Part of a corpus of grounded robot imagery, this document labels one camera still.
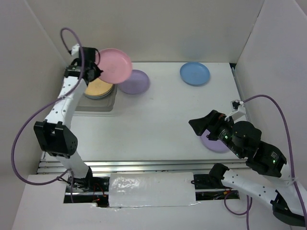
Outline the pink plate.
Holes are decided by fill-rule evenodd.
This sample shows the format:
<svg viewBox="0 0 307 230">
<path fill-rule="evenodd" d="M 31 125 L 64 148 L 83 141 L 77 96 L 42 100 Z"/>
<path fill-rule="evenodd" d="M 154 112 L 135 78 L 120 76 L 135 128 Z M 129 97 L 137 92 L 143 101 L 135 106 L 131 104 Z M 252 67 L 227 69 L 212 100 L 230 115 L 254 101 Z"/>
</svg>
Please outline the pink plate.
<svg viewBox="0 0 307 230">
<path fill-rule="evenodd" d="M 103 72 L 99 79 L 111 83 L 119 84 L 126 81 L 132 73 L 132 61 L 130 57 L 114 48 L 107 48 L 99 51 L 97 58 L 100 57 L 100 62 L 97 65 Z"/>
</svg>

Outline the purple plate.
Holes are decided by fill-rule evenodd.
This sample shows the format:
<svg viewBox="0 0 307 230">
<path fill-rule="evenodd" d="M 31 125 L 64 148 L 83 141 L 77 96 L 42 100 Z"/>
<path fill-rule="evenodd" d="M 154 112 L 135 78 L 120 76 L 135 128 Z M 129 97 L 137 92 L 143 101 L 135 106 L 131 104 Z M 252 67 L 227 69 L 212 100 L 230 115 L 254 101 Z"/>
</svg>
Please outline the purple plate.
<svg viewBox="0 0 307 230">
<path fill-rule="evenodd" d="M 229 151 L 228 147 L 220 140 L 214 141 L 209 140 L 207 136 L 210 134 L 208 130 L 206 130 L 200 137 L 202 144 L 209 150 L 216 153 L 226 153 Z"/>
<path fill-rule="evenodd" d="M 127 94 L 141 94 L 150 87 L 150 79 L 148 75 L 138 69 L 133 69 L 130 77 L 118 84 L 118 88 Z"/>
</svg>

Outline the orange plate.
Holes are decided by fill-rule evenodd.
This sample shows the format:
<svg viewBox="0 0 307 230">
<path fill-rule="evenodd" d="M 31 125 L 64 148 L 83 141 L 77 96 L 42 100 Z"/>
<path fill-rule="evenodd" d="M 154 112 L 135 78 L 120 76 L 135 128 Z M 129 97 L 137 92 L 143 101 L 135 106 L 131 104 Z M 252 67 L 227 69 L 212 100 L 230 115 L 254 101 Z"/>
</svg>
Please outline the orange plate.
<svg viewBox="0 0 307 230">
<path fill-rule="evenodd" d="M 85 96 L 89 97 L 100 97 L 109 93 L 113 88 L 113 84 L 104 82 L 99 78 L 90 82 L 87 86 L 87 89 L 84 92 Z"/>
</svg>

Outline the cream plate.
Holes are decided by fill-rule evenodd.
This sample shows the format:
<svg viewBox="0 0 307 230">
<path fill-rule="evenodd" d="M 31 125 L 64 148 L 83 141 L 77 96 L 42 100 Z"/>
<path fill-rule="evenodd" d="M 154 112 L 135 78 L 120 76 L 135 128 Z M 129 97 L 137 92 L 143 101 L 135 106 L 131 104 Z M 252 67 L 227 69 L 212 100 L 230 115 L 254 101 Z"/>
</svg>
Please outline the cream plate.
<svg viewBox="0 0 307 230">
<path fill-rule="evenodd" d="M 108 92 L 105 94 L 101 94 L 101 95 L 89 95 L 89 94 L 85 94 L 84 96 L 93 100 L 98 100 L 98 99 L 102 99 L 102 98 L 106 98 L 107 96 L 109 96 L 112 92 Z"/>
</svg>

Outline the blue plate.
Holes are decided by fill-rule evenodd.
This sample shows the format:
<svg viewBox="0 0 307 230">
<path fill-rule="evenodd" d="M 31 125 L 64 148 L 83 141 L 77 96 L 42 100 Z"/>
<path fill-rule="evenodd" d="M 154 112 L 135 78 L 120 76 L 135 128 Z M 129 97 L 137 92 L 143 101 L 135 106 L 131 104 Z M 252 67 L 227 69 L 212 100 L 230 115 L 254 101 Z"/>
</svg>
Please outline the blue plate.
<svg viewBox="0 0 307 230">
<path fill-rule="evenodd" d="M 181 79 L 191 86 L 202 86 L 211 77 L 209 69 L 199 62 L 185 63 L 179 70 Z"/>
</svg>

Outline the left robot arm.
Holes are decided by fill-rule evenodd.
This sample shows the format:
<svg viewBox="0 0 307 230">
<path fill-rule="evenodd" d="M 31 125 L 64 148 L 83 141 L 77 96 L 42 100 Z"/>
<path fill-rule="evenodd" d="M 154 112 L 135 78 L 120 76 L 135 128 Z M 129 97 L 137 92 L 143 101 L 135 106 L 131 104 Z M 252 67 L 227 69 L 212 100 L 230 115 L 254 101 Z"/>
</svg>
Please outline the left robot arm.
<svg viewBox="0 0 307 230">
<path fill-rule="evenodd" d="M 91 168 L 77 152 L 78 140 L 71 132 L 71 120 L 88 84 L 97 79 L 102 70 L 95 63 L 100 59 L 96 48 L 84 47 L 78 54 L 84 54 L 85 58 L 83 76 L 80 76 L 82 59 L 75 58 L 65 69 L 59 101 L 42 122 L 35 122 L 34 132 L 42 151 L 73 173 L 69 182 L 83 191 L 90 191 L 95 180 Z"/>
</svg>

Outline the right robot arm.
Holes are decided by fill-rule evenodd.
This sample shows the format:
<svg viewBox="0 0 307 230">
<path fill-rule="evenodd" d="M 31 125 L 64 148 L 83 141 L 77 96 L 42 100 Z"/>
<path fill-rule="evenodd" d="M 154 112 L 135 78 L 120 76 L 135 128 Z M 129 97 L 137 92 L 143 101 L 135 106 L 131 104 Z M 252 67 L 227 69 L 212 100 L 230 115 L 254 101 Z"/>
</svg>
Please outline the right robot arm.
<svg viewBox="0 0 307 230">
<path fill-rule="evenodd" d="M 221 163 L 216 163 L 209 172 L 211 186 L 236 189 L 271 208 L 273 215 L 281 222 L 307 226 L 307 191 L 293 179 L 290 164 L 282 152 L 261 140 L 262 132 L 259 129 L 248 121 L 235 122 L 232 117 L 216 110 L 205 117 L 189 120 L 189 125 L 197 136 L 209 131 L 209 140 L 221 141 L 274 187 L 245 179 Z"/>
</svg>

